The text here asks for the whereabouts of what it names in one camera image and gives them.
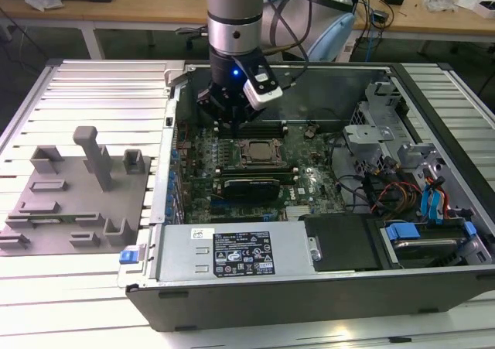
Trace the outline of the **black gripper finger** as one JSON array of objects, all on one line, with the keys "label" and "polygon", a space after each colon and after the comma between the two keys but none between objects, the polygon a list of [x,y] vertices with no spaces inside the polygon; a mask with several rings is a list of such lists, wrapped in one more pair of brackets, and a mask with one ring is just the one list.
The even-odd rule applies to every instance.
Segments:
[{"label": "black gripper finger", "polygon": [[218,125],[229,128],[236,135],[234,120],[235,99],[224,87],[209,87],[198,93],[196,104]]},{"label": "black gripper finger", "polygon": [[242,115],[236,125],[236,135],[238,132],[248,123],[253,122],[257,117],[259,117],[265,111],[264,108],[261,110],[254,110],[252,107],[246,107],[242,112]]}]

